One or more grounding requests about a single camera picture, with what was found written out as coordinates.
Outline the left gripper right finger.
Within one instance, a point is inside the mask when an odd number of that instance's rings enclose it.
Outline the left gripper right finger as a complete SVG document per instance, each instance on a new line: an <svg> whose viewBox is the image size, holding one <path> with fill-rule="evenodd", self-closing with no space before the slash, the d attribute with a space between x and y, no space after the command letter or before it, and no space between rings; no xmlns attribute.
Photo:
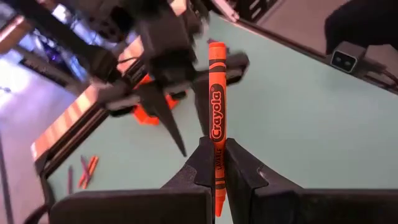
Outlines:
<svg viewBox="0 0 398 224"><path fill-rule="evenodd" d="M234 224L398 224L398 189L305 189L227 139Z"/></svg>

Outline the silver aluminium bar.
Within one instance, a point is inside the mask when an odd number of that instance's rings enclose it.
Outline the silver aluminium bar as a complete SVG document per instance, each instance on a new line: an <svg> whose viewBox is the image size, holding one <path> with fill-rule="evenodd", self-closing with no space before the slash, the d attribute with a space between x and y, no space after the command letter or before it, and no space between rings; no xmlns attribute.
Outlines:
<svg viewBox="0 0 398 224"><path fill-rule="evenodd" d="M231 22L239 20L239 14L225 0L212 0L213 4L221 11L221 13Z"/></svg>

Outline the orange crayon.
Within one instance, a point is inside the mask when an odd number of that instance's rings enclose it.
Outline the orange crayon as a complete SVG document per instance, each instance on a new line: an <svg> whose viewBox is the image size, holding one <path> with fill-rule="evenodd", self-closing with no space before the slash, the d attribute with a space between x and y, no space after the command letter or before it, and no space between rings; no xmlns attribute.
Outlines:
<svg viewBox="0 0 398 224"><path fill-rule="evenodd" d="M82 188L83 189L86 189L87 188L87 186L88 186L88 184L90 183L90 180L91 180L91 178L92 178L92 176L93 176L93 173L94 173L94 171L95 171L95 169L96 169L96 165L97 165L97 163L98 163L98 157L97 156L95 156L94 158L93 158L93 162L90 164L90 166L89 166L89 175L88 175L88 177L86 178L86 180L83 182L83 185L82 185Z"/></svg>
<svg viewBox="0 0 398 224"><path fill-rule="evenodd" d="M226 46L209 44L210 139L215 145L215 215L220 217L226 198L224 150L226 142Z"/></svg>
<svg viewBox="0 0 398 224"><path fill-rule="evenodd" d="M91 169L91 166L93 165L93 163L94 163L94 161L95 161L95 156L92 156L92 157L90 158L90 160L86 160L85 157L81 156L80 161L81 161L81 166L82 166L82 168L83 168L83 173L82 173L82 175L81 175L81 177L80 177L80 179L79 179L78 186L79 186L80 188L82 188L82 187L83 187L83 184L84 184L84 183L87 181L87 179L90 177L90 169Z"/></svg>

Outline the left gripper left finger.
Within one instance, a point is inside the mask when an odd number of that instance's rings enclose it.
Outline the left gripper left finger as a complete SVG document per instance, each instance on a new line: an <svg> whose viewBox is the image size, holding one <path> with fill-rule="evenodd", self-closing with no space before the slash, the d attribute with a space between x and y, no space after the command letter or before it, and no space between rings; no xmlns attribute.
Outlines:
<svg viewBox="0 0 398 224"><path fill-rule="evenodd" d="M57 202L50 224L215 224L214 144L205 136L161 188L80 192Z"/></svg>

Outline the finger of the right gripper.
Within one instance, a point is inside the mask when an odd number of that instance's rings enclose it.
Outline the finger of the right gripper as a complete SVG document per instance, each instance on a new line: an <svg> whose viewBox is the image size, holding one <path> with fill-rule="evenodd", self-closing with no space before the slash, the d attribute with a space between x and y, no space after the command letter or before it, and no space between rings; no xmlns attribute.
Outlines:
<svg viewBox="0 0 398 224"><path fill-rule="evenodd" d="M169 104L165 99L163 89L158 85L141 85L139 87L139 96L141 98L141 105L145 110L149 109L158 117L159 121L169 131L183 157L186 157L187 152L183 139L172 111L169 108Z"/></svg>
<svg viewBox="0 0 398 224"><path fill-rule="evenodd" d="M208 79L193 83L195 93L195 108L204 136L209 135L209 83Z"/></svg>

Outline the orange mesh basket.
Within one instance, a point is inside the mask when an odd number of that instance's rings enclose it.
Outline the orange mesh basket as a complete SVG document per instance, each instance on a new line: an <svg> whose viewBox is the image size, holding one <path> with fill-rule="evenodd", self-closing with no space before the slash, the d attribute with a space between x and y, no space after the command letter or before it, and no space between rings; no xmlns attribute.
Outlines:
<svg viewBox="0 0 398 224"><path fill-rule="evenodd" d="M139 85L144 84L144 83L149 83L152 81L152 78L150 77L149 74L146 74L134 87L134 89L138 88ZM173 109L176 107L179 103L178 100L174 100L170 95L167 95L165 97L167 100L167 103L169 104L169 108ZM142 105L135 105L134 109L132 111L132 114L136 118L137 122L141 125L159 125L160 121L158 117L155 117L154 115L149 115L145 110Z"/></svg>

